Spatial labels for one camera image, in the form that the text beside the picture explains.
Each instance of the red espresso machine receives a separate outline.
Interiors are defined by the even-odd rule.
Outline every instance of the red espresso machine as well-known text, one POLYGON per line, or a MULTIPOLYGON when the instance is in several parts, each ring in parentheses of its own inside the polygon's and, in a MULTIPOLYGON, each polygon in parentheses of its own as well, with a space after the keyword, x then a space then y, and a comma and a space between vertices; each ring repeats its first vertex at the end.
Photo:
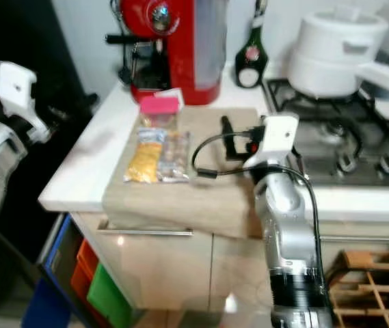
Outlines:
MULTIPOLYGON (((169 88, 179 87, 187 105, 215 100, 226 59, 228 0, 121 0, 122 19, 138 38, 165 54, 169 88)), ((151 90, 131 84, 138 101, 151 90)))

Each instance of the black cable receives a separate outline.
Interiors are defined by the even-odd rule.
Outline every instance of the black cable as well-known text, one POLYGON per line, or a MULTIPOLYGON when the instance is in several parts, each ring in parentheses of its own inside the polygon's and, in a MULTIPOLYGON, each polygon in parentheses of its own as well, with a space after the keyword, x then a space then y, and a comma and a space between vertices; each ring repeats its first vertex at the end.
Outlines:
POLYGON ((322 263, 322 251, 321 251, 321 242, 320 242, 320 229, 319 229, 319 212, 317 210, 317 201, 316 201, 316 195, 314 194, 314 190, 312 188, 312 185, 310 181, 305 178, 301 173, 298 171, 291 169, 290 167, 286 167, 283 165, 269 165, 265 163, 264 165, 258 164, 257 166, 253 167, 240 167, 237 169, 231 169, 231 170, 226 170, 226 171, 216 171, 216 170, 211 170, 211 169, 202 169, 199 167, 196 167, 196 157, 205 147, 207 144, 210 144, 211 142, 222 139, 224 137, 234 137, 234 136, 239 136, 239 137, 248 137, 250 133, 248 131, 244 132, 232 132, 232 133, 224 133, 221 135, 214 135, 205 141, 203 141, 194 151, 193 156, 191 158, 191 166, 193 169, 201 176, 208 176, 210 178, 215 178, 217 176, 226 176, 230 174, 240 174, 243 172, 249 172, 252 171, 253 169, 267 169, 267 174, 271 173, 277 173, 277 172, 284 172, 288 173, 291 175, 294 175, 297 177, 299 180, 301 180, 304 184, 305 187, 307 188, 309 194, 310 194, 310 199, 312 203, 312 220, 313 220, 313 231, 314 231, 314 239, 315 239, 315 245, 316 245, 316 261, 317 261, 317 268, 320 271, 320 285, 323 288, 323 298, 325 299, 325 304, 330 310, 331 316, 334 319, 333 316, 333 310, 330 302, 330 298, 328 295, 328 289, 327 289, 327 284, 325 280, 325 274, 323 272, 323 263, 322 263))

